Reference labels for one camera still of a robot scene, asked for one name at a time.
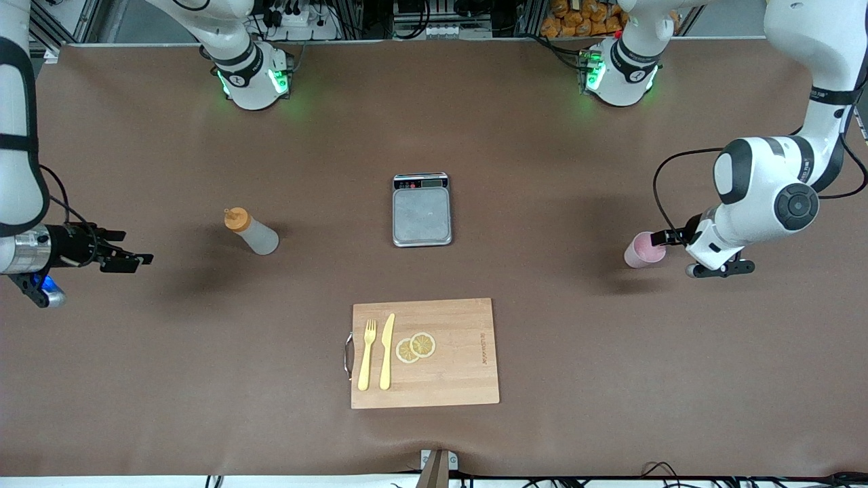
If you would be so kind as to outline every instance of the orange bottle cap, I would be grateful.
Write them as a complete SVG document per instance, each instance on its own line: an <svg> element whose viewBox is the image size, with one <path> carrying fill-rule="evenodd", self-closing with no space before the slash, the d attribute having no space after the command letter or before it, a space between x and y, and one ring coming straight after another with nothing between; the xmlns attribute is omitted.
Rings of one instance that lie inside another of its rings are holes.
<svg viewBox="0 0 868 488"><path fill-rule="evenodd" d="M243 232L250 227L250 214L241 207L223 210L223 223L233 232Z"/></svg>

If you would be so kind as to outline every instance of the yellow fork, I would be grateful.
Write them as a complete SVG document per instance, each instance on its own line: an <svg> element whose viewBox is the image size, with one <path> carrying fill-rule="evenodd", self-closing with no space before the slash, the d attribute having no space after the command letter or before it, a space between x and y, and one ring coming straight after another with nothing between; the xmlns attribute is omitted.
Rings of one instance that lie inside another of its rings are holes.
<svg viewBox="0 0 868 488"><path fill-rule="evenodd" d="M365 325L365 355L362 356L362 369L358 374L358 389L365 391L371 384L371 346L377 338L377 321L368 320Z"/></svg>

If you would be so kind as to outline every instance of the plastic cup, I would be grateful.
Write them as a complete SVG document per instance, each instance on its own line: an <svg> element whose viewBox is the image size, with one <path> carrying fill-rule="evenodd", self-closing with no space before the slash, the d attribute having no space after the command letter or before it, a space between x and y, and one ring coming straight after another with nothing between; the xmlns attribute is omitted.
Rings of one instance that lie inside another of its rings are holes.
<svg viewBox="0 0 868 488"><path fill-rule="evenodd" d="M630 242L627 250L624 251L624 260L627 262L627 266L636 269L660 262L665 257L665 247L651 245L650 232L638 233Z"/></svg>

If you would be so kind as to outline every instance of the brown table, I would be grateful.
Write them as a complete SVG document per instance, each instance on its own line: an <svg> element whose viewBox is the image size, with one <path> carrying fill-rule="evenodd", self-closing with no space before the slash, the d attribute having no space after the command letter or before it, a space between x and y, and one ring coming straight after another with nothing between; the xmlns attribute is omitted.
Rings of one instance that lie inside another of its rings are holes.
<svg viewBox="0 0 868 488"><path fill-rule="evenodd" d="M748 277L690 280L677 249L622 264L663 226L659 161L786 134L810 87L761 41L665 64L614 109L533 43L313 46L292 100L248 113L195 49L64 49L39 77L42 162L156 258L56 271L57 310L3 281L0 474L393 472L431 447L485 475L868 471L864 197L750 247ZM715 203L712 161L662 176L678 222ZM390 178L425 170L452 176L454 243L397 249ZM276 254L220 227L235 205ZM499 405L350 409L353 303L469 297L494 299Z"/></svg>

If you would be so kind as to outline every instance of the yellow knife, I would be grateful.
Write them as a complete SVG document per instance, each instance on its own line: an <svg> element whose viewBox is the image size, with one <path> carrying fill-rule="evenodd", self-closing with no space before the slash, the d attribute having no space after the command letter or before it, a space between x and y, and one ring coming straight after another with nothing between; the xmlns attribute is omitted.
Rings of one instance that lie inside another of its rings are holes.
<svg viewBox="0 0 868 488"><path fill-rule="evenodd" d="M383 354L383 368L380 369L380 390L388 390L391 386L391 330L394 326L395 314L393 313L385 321L381 339L383 347L385 347L385 354Z"/></svg>

